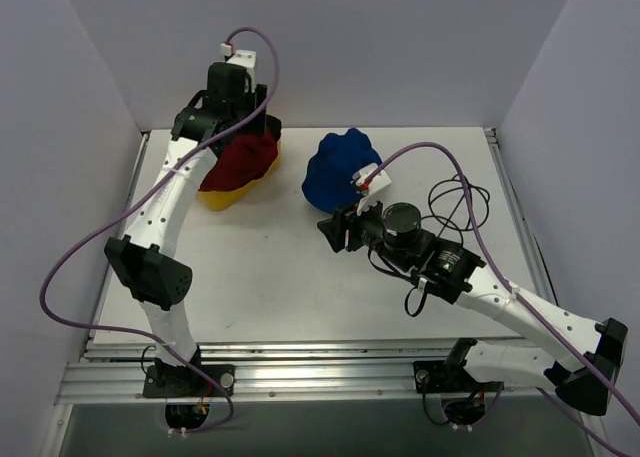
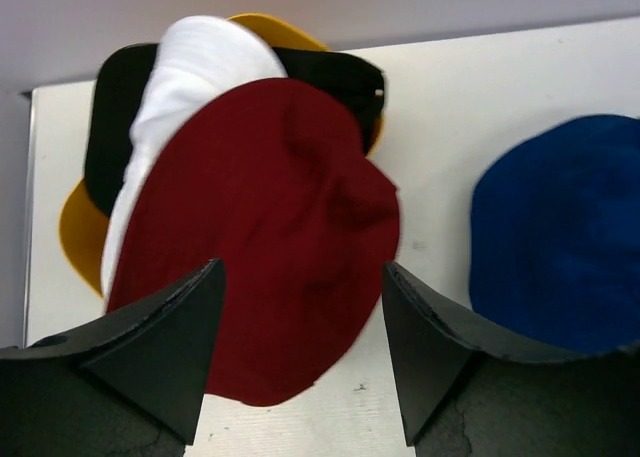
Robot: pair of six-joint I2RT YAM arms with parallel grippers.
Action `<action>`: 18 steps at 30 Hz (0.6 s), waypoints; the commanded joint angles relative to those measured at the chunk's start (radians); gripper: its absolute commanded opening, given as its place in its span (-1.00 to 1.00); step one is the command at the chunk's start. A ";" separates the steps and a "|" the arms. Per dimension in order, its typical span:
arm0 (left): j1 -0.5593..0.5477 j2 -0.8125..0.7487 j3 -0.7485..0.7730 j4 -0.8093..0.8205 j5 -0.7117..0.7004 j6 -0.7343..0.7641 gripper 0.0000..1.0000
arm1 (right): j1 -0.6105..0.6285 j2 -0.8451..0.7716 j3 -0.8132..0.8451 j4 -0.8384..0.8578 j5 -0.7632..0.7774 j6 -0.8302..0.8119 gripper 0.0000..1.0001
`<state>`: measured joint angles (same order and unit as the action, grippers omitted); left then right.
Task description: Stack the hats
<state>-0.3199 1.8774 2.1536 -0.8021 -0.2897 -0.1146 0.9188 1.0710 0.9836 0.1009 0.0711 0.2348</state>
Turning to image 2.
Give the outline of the blue bucket hat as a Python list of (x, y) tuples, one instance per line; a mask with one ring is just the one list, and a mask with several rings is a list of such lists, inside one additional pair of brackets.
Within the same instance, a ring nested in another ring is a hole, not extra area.
[(529, 338), (607, 353), (639, 341), (639, 122), (578, 117), (503, 154), (470, 211), (473, 309)]

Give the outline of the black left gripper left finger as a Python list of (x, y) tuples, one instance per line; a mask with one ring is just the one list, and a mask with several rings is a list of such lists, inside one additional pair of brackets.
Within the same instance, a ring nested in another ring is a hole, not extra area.
[(1, 351), (4, 456), (182, 456), (226, 288), (212, 260), (111, 314)]

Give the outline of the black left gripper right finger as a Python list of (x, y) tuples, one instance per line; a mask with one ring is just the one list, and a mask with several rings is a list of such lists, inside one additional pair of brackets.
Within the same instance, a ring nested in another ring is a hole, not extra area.
[(639, 351), (581, 355), (511, 332), (397, 263), (382, 305), (401, 421), (420, 456), (635, 456)]

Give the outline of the dark red hat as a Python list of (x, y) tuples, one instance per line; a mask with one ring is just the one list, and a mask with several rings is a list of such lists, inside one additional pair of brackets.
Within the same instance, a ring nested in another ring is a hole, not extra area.
[(288, 78), (214, 99), (171, 138), (137, 199), (108, 311), (209, 260), (226, 293), (206, 390), (273, 406), (353, 345), (397, 252), (394, 184), (351, 112)]

